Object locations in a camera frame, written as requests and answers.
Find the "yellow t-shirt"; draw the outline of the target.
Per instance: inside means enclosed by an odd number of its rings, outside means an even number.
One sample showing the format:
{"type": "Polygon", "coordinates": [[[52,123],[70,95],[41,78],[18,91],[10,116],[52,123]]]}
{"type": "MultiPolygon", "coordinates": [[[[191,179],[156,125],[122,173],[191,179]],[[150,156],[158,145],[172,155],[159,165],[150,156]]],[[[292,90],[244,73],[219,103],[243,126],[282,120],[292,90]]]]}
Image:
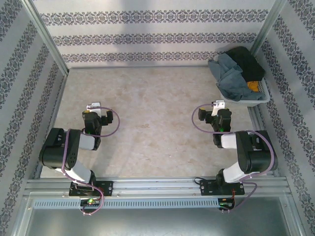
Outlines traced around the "yellow t-shirt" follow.
{"type": "Polygon", "coordinates": [[[262,92],[262,90],[260,88],[260,81],[247,82],[247,86],[253,92],[262,92]]]}

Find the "slanted aluminium frame post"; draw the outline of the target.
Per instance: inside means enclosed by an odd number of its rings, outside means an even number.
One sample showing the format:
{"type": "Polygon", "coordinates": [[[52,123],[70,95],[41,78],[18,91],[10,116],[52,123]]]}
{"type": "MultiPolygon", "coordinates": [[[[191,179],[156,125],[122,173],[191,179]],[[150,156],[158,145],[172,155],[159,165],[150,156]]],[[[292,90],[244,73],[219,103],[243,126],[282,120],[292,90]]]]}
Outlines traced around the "slanted aluminium frame post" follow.
{"type": "Polygon", "coordinates": [[[273,6],[271,7],[257,37],[254,40],[254,43],[250,49],[250,52],[256,56],[259,48],[263,44],[264,40],[266,39],[269,31],[271,30],[274,22],[282,12],[284,5],[287,3],[287,0],[275,0],[273,6]]]}
{"type": "Polygon", "coordinates": [[[34,3],[32,0],[20,0],[22,5],[24,6],[25,10],[27,11],[31,21],[33,22],[34,26],[37,29],[37,32],[40,34],[41,39],[49,49],[50,53],[53,56],[54,61],[57,63],[59,69],[61,70],[64,76],[67,76],[69,73],[69,69],[59,52],[51,34],[49,33],[42,17],[40,16],[39,12],[37,11],[34,3]]]}

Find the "left controller board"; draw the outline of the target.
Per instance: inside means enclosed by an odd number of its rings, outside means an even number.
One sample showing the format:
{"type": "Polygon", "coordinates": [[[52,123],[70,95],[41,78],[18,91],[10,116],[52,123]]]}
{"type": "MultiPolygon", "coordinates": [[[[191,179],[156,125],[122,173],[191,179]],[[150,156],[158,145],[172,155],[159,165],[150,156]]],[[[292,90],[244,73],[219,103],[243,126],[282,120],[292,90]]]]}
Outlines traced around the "left controller board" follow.
{"type": "Polygon", "coordinates": [[[98,207],[100,204],[99,199],[84,199],[80,202],[80,207],[98,207]]]}

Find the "right controller board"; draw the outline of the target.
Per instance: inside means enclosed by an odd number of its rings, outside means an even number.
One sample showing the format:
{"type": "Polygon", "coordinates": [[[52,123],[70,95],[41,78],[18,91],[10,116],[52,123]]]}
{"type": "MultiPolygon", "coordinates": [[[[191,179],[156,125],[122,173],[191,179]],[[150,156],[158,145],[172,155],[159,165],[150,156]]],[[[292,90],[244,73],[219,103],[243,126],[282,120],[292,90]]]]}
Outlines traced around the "right controller board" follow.
{"type": "Polygon", "coordinates": [[[218,199],[220,209],[231,210],[235,207],[235,199],[232,198],[219,198],[218,199]]]}

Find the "aluminium table back rail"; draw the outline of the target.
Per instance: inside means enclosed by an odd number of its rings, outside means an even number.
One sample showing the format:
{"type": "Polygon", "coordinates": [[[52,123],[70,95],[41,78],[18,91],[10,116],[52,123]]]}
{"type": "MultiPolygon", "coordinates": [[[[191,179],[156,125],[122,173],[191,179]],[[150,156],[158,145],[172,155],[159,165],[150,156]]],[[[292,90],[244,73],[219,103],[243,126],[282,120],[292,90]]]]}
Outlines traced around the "aluminium table back rail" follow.
{"type": "Polygon", "coordinates": [[[120,68],[209,68],[205,65],[131,65],[131,66],[85,66],[85,67],[70,67],[69,70],[97,70],[97,69],[120,69],[120,68]]]}

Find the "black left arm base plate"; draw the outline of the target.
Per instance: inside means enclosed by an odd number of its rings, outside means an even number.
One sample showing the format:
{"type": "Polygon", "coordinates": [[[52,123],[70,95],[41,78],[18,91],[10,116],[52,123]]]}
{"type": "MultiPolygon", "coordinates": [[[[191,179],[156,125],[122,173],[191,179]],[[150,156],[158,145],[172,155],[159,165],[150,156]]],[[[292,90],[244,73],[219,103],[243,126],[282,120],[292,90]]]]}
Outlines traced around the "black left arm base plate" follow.
{"type": "Polygon", "coordinates": [[[105,197],[111,197],[113,191],[113,181],[96,181],[93,184],[94,187],[88,187],[86,185],[77,184],[71,182],[69,189],[70,197],[100,197],[100,192],[96,189],[100,189],[105,197]]]}

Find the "grey t-shirt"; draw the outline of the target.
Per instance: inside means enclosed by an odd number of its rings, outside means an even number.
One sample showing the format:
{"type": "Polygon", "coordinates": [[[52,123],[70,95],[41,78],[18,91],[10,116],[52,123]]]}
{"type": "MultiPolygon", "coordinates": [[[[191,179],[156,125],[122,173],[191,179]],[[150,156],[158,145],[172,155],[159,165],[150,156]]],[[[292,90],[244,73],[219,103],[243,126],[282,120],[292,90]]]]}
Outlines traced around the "grey t-shirt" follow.
{"type": "Polygon", "coordinates": [[[227,54],[220,54],[217,60],[208,60],[208,67],[216,79],[216,86],[222,95],[232,101],[258,100],[260,93],[248,88],[242,76],[241,67],[227,54]]]}

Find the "controller board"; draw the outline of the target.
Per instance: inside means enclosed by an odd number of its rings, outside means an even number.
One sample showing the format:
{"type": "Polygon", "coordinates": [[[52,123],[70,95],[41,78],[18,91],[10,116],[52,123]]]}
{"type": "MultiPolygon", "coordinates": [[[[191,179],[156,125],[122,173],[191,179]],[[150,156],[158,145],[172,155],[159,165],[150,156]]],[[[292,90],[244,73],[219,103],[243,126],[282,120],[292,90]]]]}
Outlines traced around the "controller board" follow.
{"type": "Polygon", "coordinates": [[[235,207],[235,199],[232,198],[219,198],[218,199],[220,209],[231,210],[235,207]]]}
{"type": "Polygon", "coordinates": [[[98,207],[100,204],[99,199],[84,199],[80,202],[80,207],[98,207]]]}

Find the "white plastic basket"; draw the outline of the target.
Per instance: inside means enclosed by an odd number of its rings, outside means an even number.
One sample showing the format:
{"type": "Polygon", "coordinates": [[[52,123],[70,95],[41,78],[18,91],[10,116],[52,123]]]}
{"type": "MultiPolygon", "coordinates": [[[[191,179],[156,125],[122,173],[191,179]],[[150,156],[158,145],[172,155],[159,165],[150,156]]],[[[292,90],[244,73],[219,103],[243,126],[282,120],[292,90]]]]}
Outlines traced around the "white plastic basket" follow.
{"type": "Polygon", "coordinates": [[[260,93],[260,98],[258,100],[241,100],[241,101],[232,101],[232,100],[229,100],[227,98],[225,98],[222,93],[220,92],[220,96],[222,98],[222,100],[224,100],[225,102],[228,102],[228,103],[233,103],[233,104],[237,104],[237,105],[244,105],[244,106],[247,106],[247,107],[254,107],[256,105],[259,105],[259,104],[262,104],[262,103],[267,103],[269,102],[270,100],[270,95],[269,95],[269,92],[268,92],[268,89],[267,89],[267,86],[266,86],[266,82],[264,79],[262,79],[260,81],[260,88],[262,90],[262,92],[259,92],[260,93]]]}

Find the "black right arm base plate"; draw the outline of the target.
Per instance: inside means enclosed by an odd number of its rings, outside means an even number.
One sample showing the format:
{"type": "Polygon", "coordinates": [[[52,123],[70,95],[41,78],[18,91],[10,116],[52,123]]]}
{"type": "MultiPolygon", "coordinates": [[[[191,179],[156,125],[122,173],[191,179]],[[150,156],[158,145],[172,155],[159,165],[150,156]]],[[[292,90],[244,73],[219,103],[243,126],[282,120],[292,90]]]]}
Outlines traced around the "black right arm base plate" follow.
{"type": "Polygon", "coordinates": [[[245,189],[241,183],[223,183],[219,185],[214,179],[202,179],[200,181],[200,192],[202,196],[225,196],[232,195],[243,196],[245,189]]]}

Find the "aluminium mounting rail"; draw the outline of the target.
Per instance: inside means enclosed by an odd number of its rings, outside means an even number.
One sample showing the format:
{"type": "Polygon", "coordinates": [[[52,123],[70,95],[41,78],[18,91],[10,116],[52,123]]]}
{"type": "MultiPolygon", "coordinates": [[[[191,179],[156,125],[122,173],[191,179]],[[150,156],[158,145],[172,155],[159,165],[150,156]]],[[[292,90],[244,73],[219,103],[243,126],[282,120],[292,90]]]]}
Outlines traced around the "aluminium mounting rail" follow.
{"type": "MultiPolygon", "coordinates": [[[[112,181],[113,198],[184,198],[201,197],[199,185],[192,177],[143,177],[143,178],[105,178],[112,181]]],[[[266,175],[252,178],[257,184],[254,197],[272,197],[290,194],[291,190],[285,177],[266,175]]],[[[23,196],[68,197],[70,181],[64,177],[44,177],[27,181],[23,196]]]]}

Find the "sheet metal tray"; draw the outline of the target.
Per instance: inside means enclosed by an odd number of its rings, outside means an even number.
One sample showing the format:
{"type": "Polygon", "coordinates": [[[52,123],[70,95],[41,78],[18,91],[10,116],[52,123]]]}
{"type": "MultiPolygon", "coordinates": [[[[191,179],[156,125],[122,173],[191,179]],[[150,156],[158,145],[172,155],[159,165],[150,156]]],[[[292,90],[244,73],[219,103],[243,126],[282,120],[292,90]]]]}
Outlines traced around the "sheet metal tray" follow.
{"type": "Polygon", "coordinates": [[[109,199],[84,216],[69,199],[23,201],[11,236],[307,236],[289,196],[251,197],[231,212],[208,199],[109,199]]]}

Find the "black t-shirt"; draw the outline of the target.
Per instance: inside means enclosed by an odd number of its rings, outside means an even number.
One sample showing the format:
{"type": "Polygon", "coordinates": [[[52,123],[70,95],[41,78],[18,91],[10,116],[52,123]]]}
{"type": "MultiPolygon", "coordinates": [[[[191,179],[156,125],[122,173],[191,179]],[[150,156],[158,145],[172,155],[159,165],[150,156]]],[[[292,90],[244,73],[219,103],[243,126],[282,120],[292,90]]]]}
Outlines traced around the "black t-shirt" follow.
{"type": "Polygon", "coordinates": [[[238,46],[226,51],[226,54],[234,60],[242,69],[242,77],[246,82],[261,81],[265,75],[265,70],[257,62],[250,51],[243,46],[238,46]]]}

